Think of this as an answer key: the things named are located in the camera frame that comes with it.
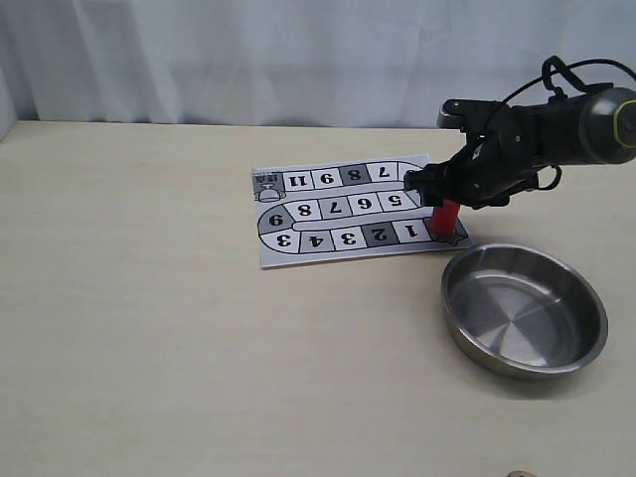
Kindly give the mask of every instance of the bowl rim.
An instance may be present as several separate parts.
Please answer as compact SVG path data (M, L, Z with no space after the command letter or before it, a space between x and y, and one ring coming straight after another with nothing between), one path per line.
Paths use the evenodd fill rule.
M540 255L543 258L552 261L554 264L566 270L576 280L578 280L581 285L583 285L584 289L587 291L587 294L589 295L589 297L592 299L592 302L594 303L594 306L598 314L598 322L599 322L598 335L596 336L594 345L589 349L587 353L585 353L583 356L581 356L577 360L571 363L568 363L566 365L560 365L560 366L528 365L525 363L521 363L518 361L511 360L509 358L506 358L505 356L501 354L494 353L488 347L480 343L471 333L469 333L466 330L465 326L462 324L462 321L458 318L457 313L451 306L450 294L448 289L449 288L448 279L450 274L453 272L453 270L457 266L457 264L461 262L463 259L465 259L466 257L474 253L480 252L486 248L493 248L493 247L494 248L511 248L511 249L522 250L528 253ZM603 302L598 296L598 293L596 292L594 287L589 283L589 281L587 281L587 279L581 273L579 273L575 268L573 268L568 263L564 262L563 260L559 258L556 258L555 256L549 253L545 253L542 250L539 250L527 245L522 245L517 243L505 243L505 242L487 242L487 243L474 244L464 250L459 251L455 256L453 256L450 259L450 261L446 264L446 267L444 268L444 271L442 273L442 278L441 278L441 295L442 295L444 308L446 309L447 318L451 321L452 325L461 334L464 340L466 340L468 343L470 343L471 346L479 350L481 353L487 355L491 359L496 360L497 362L504 364L506 366L509 366L511 368L515 368L517 370L524 371L527 373L540 374L540 375L563 375L563 374L580 370L581 368L589 365L592 361L594 361L598 357L598 355L600 355L600 353L602 352L607 342L608 326L609 326L608 320L607 320L607 313L603 305Z

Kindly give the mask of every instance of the printed number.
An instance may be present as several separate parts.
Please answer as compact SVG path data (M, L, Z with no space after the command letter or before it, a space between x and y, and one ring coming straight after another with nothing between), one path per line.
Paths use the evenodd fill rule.
M269 223L275 227L279 226L280 224L282 224L282 216L280 216L279 214L276 214L275 216L271 216L269 218Z
M300 182L301 186L306 186L307 185L307 182L305 181L305 176L295 176L295 177L290 177L289 178L289 182L291 183L292 187L298 186L298 182L296 182L296 179L298 179L298 181Z
M413 230L413 226L404 226L404 228L408 230L411 237L417 237L417 232Z
M344 245L353 245L356 243L356 240L354 239L355 236L353 234L342 234L340 237L342 238Z
M371 232L376 238L376 240L386 240L387 235L385 234L386 229L372 229Z
M309 238L309 240L311 241L311 244L312 244L313 246L318 246L318 245L320 245L320 243L322 243L322 242L323 242L323 240L324 240L324 239L323 239L323 238L316 237L316 236L311 236L311 237Z
M306 204L304 206L298 206L298 212L303 217L311 216L311 206Z
M361 209L370 209L371 208L371 201L369 199L358 199L358 205L360 206Z
M401 206L401 198L399 196L389 196L389 202L391 202L394 207Z
M278 236L276 239L278 240L278 244L280 246L290 246L291 245L291 241L289 241L289 239L291 239L290 236Z

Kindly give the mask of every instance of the red marker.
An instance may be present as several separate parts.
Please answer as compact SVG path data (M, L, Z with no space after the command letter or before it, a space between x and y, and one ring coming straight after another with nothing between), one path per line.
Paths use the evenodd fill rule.
M452 201L444 200L442 207L433 208L430 218L430 231L442 237L452 236L455 232L455 224L461 206Z

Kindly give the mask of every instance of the stainless steel bowl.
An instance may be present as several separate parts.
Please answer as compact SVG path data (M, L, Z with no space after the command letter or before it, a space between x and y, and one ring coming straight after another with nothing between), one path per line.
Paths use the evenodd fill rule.
M524 246L484 244L455 255L442 276L446 323L478 364L523 380L591 363L607 339L603 304L567 264Z

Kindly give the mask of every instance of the black cable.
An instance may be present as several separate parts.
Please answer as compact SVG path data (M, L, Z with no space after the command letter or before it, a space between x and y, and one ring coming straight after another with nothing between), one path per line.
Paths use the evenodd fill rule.
M633 70L627 68L625 65L623 65L622 63L618 63L615 62L614 60L607 60L605 58L595 58L595 59L591 59L591 60L583 60L581 62L576 62L576 63L572 63L571 65L567 65L567 68L573 70L575 68L579 68L579 67L586 67L588 65L609 65L611 67L616 67L619 70L621 70L622 72L626 73L627 75L629 75L634 81L636 81L636 73L634 73ZM554 70L551 72L548 72L547 75L549 77L553 77L554 75L557 75L558 71ZM490 113L490 115L488 116L488 118L486 119L486 122L484 123L484 129L481 132L481 136L483 136L486 131L488 130L488 124L490 124L490 121L493 119L493 117L495 117L495 115L499 112L499 110L506 104L508 103L511 99L513 99L514 97L518 96L519 94L521 94L522 92L524 92L526 89L530 89L531 87L533 87L535 84L539 84L540 82L542 82L544 79L543 76L541 77L537 77L535 79L533 79L532 81L527 82L526 84L524 84L523 86L515 89L513 92L511 92L510 94L508 94L508 96L506 96L504 98L504 100L502 100L497 107L495 107L493 109L493 111Z

